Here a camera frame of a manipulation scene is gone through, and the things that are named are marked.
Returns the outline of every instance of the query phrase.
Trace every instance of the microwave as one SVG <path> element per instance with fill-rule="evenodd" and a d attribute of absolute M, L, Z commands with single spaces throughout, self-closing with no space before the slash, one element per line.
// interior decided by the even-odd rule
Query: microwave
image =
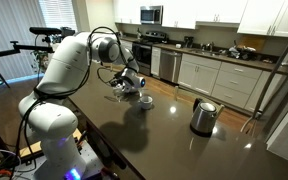
<path fill-rule="evenodd" d="M 162 24 L 163 6 L 141 6 L 142 24 Z"/>

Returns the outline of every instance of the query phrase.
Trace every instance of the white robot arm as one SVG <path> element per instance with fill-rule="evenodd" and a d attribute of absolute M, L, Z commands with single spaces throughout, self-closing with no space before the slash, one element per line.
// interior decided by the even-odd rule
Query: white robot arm
<path fill-rule="evenodd" d="M 66 37 L 56 49 L 41 82 L 19 104 L 25 132 L 35 132 L 47 159 L 33 179 L 62 179 L 72 169 L 82 177 L 86 169 L 87 164 L 72 137 L 77 118 L 62 103 L 87 81 L 91 63 L 87 52 L 90 59 L 126 64 L 119 76 L 125 92 L 136 91 L 145 85 L 144 78 L 137 77 L 139 67 L 132 53 L 120 46 L 117 37 L 106 33 L 94 35 L 93 32 Z"/>

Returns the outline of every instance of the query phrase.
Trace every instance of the window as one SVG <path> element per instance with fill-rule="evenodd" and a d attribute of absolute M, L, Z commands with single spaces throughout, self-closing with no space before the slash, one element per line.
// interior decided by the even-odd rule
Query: window
<path fill-rule="evenodd" d="M 70 27 L 77 31 L 71 0 L 39 0 L 46 27 Z"/>

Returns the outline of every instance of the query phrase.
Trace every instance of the bottle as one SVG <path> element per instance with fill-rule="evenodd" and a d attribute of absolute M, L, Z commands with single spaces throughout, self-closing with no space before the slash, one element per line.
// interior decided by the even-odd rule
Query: bottle
<path fill-rule="evenodd" d="M 137 28 L 137 39 L 141 39 L 141 37 L 142 37 L 142 34 L 140 31 L 140 28 Z"/>

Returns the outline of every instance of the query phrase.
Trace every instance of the backsplash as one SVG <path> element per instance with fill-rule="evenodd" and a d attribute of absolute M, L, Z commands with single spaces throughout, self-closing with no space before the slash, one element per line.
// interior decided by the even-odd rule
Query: backsplash
<path fill-rule="evenodd" d="M 133 25 L 133 24 L 116 24 L 119 31 L 129 34 L 136 34 L 137 28 L 142 33 L 148 30 L 166 32 L 170 40 L 183 41 L 184 36 L 193 36 L 194 43 L 214 42 L 215 46 L 230 48 L 234 46 L 234 40 L 239 42 L 243 34 L 237 33 L 237 28 L 215 27 L 215 26 L 197 26 L 197 29 L 179 29 L 162 27 L 161 25 Z M 262 51 L 258 53 L 280 56 L 288 44 L 288 38 L 285 37 L 265 37 L 265 44 Z"/>

